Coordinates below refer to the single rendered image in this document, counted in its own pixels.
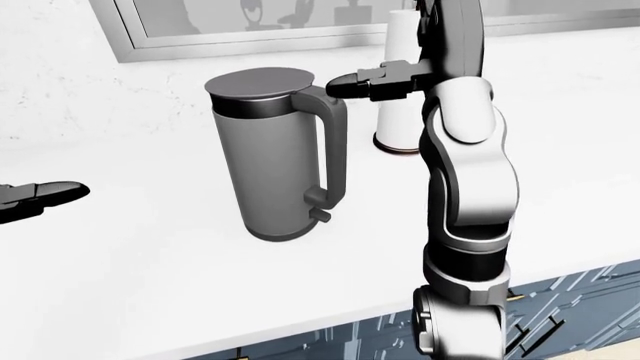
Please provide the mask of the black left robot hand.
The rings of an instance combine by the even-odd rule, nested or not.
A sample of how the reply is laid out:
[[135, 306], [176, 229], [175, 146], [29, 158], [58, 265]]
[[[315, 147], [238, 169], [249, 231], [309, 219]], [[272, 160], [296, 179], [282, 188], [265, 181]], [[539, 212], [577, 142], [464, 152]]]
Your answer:
[[80, 182], [0, 185], [0, 224], [42, 215], [46, 208], [71, 203], [88, 194], [90, 189]]

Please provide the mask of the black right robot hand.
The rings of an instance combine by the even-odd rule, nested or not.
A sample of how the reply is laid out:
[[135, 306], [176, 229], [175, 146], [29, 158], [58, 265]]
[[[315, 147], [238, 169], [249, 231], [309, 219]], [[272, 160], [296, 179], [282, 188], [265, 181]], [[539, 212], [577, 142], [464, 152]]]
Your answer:
[[326, 85], [334, 98], [391, 101], [428, 92], [445, 80], [479, 77], [484, 61], [484, 17], [480, 0], [417, 0], [420, 17], [408, 38], [420, 48], [418, 61], [383, 62], [336, 77]]

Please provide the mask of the grey electric kettle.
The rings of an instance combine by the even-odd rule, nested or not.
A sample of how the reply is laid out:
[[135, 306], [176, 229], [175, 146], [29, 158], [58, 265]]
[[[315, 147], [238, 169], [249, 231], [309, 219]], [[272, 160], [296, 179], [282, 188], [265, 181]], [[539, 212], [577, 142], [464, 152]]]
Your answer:
[[346, 193], [348, 112], [297, 68], [251, 68], [205, 89], [244, 226], [285, 242], [331, 219]]

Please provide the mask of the tall white cup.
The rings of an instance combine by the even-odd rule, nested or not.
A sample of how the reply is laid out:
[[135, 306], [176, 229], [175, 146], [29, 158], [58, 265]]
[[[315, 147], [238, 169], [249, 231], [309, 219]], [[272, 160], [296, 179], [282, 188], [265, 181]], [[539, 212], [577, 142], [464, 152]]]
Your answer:
[[[389, 13], [384, 62], [406, 60], [416, 63], [421, 52], [417, 41], [419, 11], [396, 10]], [[379, 102], [374, 145], [388, 153], [415, 155], [423, 131], [424, 95], [413, 92], [407, 98]]]

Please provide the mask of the blue grey cabinet front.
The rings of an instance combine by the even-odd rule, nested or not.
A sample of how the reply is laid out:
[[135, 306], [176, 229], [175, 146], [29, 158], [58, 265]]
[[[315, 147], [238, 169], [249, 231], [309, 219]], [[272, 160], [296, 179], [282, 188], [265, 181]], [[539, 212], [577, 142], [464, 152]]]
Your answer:
[[[505, 360], [543, 360], [640, 337], [640, 260], [514, 287]], [[427, 360], [415, 349], [409, 311], [224, 350], [194, 360]], [[520, 331], [553, 315], [566, 323], [522, 356]]]

